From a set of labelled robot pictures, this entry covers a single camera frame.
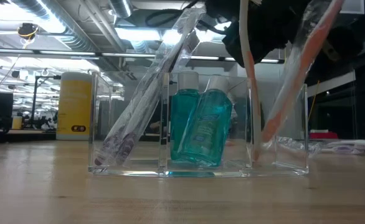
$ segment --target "wooden countertop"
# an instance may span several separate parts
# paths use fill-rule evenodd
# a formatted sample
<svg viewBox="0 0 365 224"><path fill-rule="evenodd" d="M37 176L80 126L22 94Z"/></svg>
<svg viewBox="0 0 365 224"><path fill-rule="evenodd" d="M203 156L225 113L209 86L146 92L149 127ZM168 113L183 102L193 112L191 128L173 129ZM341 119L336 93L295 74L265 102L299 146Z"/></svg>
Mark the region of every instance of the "wooden countertop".
<svg viewBox="0 0 365 224"><path fill-rule="evenodd" d="M85 142L0 144L0 223L365 223L365 155L308 177L93 176Z"/></svg>

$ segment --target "teal bottle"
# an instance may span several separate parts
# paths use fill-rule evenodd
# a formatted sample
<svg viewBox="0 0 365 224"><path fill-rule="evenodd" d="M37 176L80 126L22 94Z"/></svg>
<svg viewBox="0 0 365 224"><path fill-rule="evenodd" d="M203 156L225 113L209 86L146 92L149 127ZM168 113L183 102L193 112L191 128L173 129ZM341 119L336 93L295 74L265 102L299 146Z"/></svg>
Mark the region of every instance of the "teal bottle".
<svg viewBox="0 0 365 224"><path fill-rule="evenodd" d="M179 156L199 166L218 167L230 126L232 103L227 77L214 75L188 121Z"/></svg>
<svg viewBox="0 0 365 224"><path fill-rule="evenodd" d="M178 74L178 92L171 99L170 156L178 160L178 148L183 137L188 119L197 107L199 74L184 72Z"/></svg>

